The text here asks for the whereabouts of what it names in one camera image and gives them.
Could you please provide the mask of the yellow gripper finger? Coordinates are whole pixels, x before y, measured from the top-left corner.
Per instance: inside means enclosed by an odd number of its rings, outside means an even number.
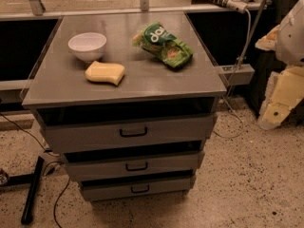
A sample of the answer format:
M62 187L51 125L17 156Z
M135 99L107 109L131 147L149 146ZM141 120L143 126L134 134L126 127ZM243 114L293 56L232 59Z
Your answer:
M259 110L257 123L264 130L275 129L304 99L304 68L287 66L280 73L272 72Z
M265 51L275 51L278 29L279 26L272 28L266 35L257 40L255 47Z

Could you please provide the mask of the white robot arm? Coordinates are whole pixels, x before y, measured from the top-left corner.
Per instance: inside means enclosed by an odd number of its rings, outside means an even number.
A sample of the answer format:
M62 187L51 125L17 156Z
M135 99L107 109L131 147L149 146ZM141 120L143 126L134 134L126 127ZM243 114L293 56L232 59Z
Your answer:
M304 0L298 0L280 24L256 42L273 50L286 67L272 72L257 123L264 130L277 128L304 99Z

